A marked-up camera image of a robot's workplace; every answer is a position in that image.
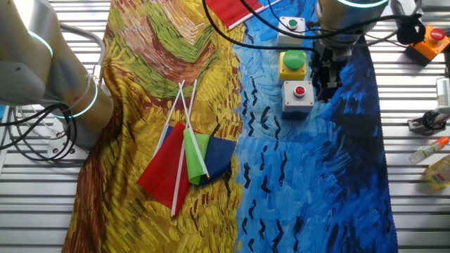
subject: orange device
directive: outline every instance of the orange device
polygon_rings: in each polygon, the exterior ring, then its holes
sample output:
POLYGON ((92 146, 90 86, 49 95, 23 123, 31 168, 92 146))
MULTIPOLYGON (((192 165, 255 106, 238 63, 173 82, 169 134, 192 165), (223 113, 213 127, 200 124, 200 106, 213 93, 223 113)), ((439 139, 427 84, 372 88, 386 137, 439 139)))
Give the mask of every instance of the orange device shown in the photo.
POLYGON ((428 25, 425 39, 416 45, 411 44, 408 46, 405 53, 418 64, 426 66, 449 44, 450 39, 443 30, 428 25))

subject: bottle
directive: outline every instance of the bottle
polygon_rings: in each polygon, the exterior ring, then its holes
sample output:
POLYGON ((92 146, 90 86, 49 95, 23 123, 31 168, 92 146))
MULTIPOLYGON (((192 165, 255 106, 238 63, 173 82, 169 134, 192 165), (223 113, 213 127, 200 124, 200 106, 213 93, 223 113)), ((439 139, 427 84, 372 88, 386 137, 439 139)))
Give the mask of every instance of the bottle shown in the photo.
POLYGON ((425 177, 433 186, 450 186, 450 155, 445 156, 425 170, 425 177))
POLYGON ((409 156, 409 160, 412 163, 416 164, 443 148, 449 143, 449 141, 449 137, 442 137, 439 140, 421 148, 420 150, 415 151, 412 155, 409 156))

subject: red fabric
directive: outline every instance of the red fabric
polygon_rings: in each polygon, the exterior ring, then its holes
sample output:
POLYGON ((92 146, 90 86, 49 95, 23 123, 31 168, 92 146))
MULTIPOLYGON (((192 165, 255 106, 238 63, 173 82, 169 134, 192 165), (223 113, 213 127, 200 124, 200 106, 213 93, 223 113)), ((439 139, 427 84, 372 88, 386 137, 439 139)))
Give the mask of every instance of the red fabric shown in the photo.
MULTIPOLYGON (((246 0, 245 2, 254 11, 262 7, 258 0, 246 0)), ((206 0, 206 4, 227 27, 250 13, 240 0, 206 0)))
MULTIPOLYGON (((147 169, 142 173, 137 183, 152 195, 157 201, 166 207, 172 208, 176 174, 178 173, 178 162, 180 159, 181 145, 183 144, 183 130, 185 126, 178 122, 172 129, 156 156, 151 160, 147 169)), ((186 157, 183 160, 181 178, 176 201, 175 215, 181 210, 184 199, 188 194, 189 183, 186 157)))

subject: brushstroke pattern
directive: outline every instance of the brushstroke pattern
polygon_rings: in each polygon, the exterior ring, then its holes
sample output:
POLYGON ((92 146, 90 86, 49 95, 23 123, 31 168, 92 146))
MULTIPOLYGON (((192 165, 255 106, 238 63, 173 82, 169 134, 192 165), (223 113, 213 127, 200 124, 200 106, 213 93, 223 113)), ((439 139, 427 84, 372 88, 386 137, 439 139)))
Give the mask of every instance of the brushstroke pattern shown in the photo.
MULTIPOLYGON (((198 79, 191 117, 196 130, 233 141, 241 132, 238 59, 200 10, 200 0, 111 1, 104 77, 115 111, 79 173, 63 252, 234 248, 243 188, 236 183, 236 157, 223 178, 191 188, 176 219, 136 185, 183 79, 188 102, 198 79)), ((242 40, 243 31, 241 26, 230 35, 242 40)), ((172 124, 186 121, 182 107, 176 106, 172 124)))
MULTIPOLYGON (((274 8, 279 15, 311 20, 314 1, 291 2, 297 8, 289 1, 274 8)), ((262 15, 276 24, 270 12, 262 15)), ((276 33, 255 18, 245 31, 247 43, 273 45, 276 39, 276 33)), ((303 46, 311 46, 310 41, 303 46)), ((234 49, 241 62, 244 117, 236 150, 244 165, 237 181, 251 180, 237 214, 236 245, 252 243, 240 251, 396 252, 379 99, 368 51, 354 51, 342 72, 344 87, 331 102, 317 103, 304 121, 288 121, 281 119, 279 52, 234 49)))

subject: metal slat table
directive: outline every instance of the metal slat table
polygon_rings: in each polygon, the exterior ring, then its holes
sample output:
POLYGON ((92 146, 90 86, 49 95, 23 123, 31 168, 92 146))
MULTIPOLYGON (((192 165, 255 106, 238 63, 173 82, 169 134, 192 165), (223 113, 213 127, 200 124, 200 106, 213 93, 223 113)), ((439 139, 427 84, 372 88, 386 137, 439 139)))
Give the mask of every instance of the metal slat table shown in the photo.
MULTIPOLYGON (((103 37, 110 8, 108 0, 50 0, 61 22, 103 37)), ((424 1, 425 17, 450 14, 441 1, 424 1)), ((431 22, 446 27, 450 19, 431 22)), ((395 29, 393 22, 378 23, 369 33, 384 37, 395 29)), ((91 71, 100 48, 93 42, 64 32, 77 57, 91 71)), ((450 146, 418 165, 407 157, 450 129, 428 137, 409 132, 406 121, 437 106, 435 80, 444 73, 444 58, 438 56, 420 69, 402 55, 403 49, 388 42, 370 47, 380 94, 382 130, 394 222, 401 253, 450 252, 450 188, 433 193, 422 176, 430 163, 450 154, 450 146)), ((45 122, 53 124, 53 118, 45 122)), ((39 125, 39 133, 50 131, 39 125)), ((46 153, 48 141, 34 134, 34 148, 46 153)), ((0 153, 0 253, 60 252, 67 232, 77 187, 79 167, 49 167, 24 158, 14 148, 0 153)))

